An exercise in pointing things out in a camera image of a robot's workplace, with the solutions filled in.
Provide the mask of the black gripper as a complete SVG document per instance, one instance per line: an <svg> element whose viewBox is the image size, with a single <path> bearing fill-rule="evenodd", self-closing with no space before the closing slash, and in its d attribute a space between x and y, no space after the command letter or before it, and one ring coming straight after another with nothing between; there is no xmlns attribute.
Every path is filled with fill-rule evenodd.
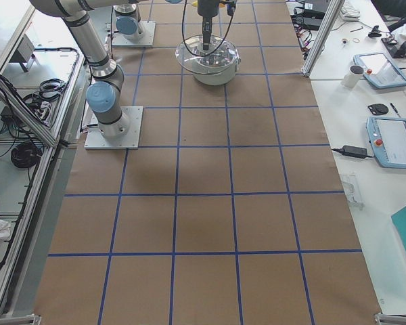
<svg viewBox="0 0 406 325"><path fill-rule="evenodd" d="M198 14L202 18L202 49L208 51L212 34L212 18L219 13L219 0L198 0Z"/></svg>

